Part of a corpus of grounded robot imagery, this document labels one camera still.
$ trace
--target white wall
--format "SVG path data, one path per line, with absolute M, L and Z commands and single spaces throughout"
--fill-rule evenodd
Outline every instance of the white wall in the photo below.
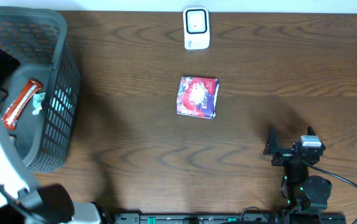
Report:
M 0 0 L 0 6 L 97 11 L 183 11 L 204 6 L 211 12 L 357 13 L 357 0 Z

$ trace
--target small square packet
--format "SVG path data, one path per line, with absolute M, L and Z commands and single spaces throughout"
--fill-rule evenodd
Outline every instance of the small square packet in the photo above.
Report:
M 216 78 L 182 77 L 177 94 L 177 114 L 213 119 L 218 88 Z

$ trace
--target basket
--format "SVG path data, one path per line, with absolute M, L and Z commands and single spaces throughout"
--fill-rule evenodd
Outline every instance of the basket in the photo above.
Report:
M 40 81 L 45 92 L 40 113 L 32 114 L 31 99 L 16 129 L 9 131 L 16 136 L 17 152 L 31 171 L 52 172 L 60 168 L 69 148 L 81 80 L 65 42 L 66 33 L 66 21 L 58 12 L 0 7 L 0 49 L 21 63 L 9 80 L 9 96 L 1 114 L 28 79 Z

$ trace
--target tabletop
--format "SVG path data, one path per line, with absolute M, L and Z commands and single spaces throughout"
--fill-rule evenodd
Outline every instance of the tabletop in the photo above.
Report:
M 189 51 L 181 13 L 61 12 L 82 74 L 67 162 L 36 174 L 109 211 L 238 213 L 287 205 L 269 127 L 290 147 L 307 126 L 316 166 L 357 183 L 357 15 L 211 13 Z M 182 76 L 218 78 L 213 120 L 176 114 Z M 357 217 L 357 189 L 332 177 L 327 212 Z

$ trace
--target wire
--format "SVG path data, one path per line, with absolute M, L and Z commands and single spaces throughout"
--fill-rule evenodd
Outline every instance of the wire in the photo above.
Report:
M 8 204 L 16 211 L 18 211 L 21 215 L 23 215 L 28 219 L 33 220 L 35 223 L 45 223 L 45 221 L 39 220 L 37 217 L 33 216 L 32 212 L 28 211 L 28 209 L 16 204 L 15 199 L 4 190 L 4 187 L 1 184 L 0 184 L 0 193 L 2 196 L 5 197 Z
M 299 155 L 299 158 L 300 158 L 301 162 L 302 162 L 304 165 L 308 166 L 309 168 L 314 169 L 314 170 L 317 170 L 317 171 L 319 171 L 319 172 L 321 172 L 321 173 L 323 173 L 323 174 L 330 175 L 330 176 L 332 176 L 332 177 L 334 177 L 334 178 L 337 178 L 337 179 L 339 179 L 339 180 L 342 180 L 342 181 L 346 182 L 347 184 L 350 184 L 350 185 L 352 185 L 353 187 L 357 188 L 357 184 L 356 184 L 356 183 L 354 183 L 354 182 L 352 182 L 352 181 L 350 181 L 350 180 L 348 180 L 348 179 L 346 179 L 346 178 L 344 178 L 344 177 L 340 177 L 339 175 L 336 175 L 336 174 L 333 174 L 333 173 L 328 172 L 328 171 L 326 171 L 326 170 L 323 170 L 323 169 L 321 169 L 321 168 L 315 167 L 315 166 L 309 164 L 307 161 L 305 161 L 300 155 Z
M 241 221 L 244 221 L 244 218 L 245 218 L 244 215 L 245 215 L 246 212 L 247 212 L 249 209 L 251 209 L 251 208 L 256 208 L 258 211 L 260 211 L 261 214 L 262 214 L 262 215 L 267 219 L 267 221 L 268 221 L 268 217 L 265 216 L 264 213 L 263 213 L 263 211 L 262 211 L 261 209 L 257 208 L 256 206 L 247 207 L 247 208 L 242 212 L 242 214 L 240 215 L 240 220 L 241 220 Z

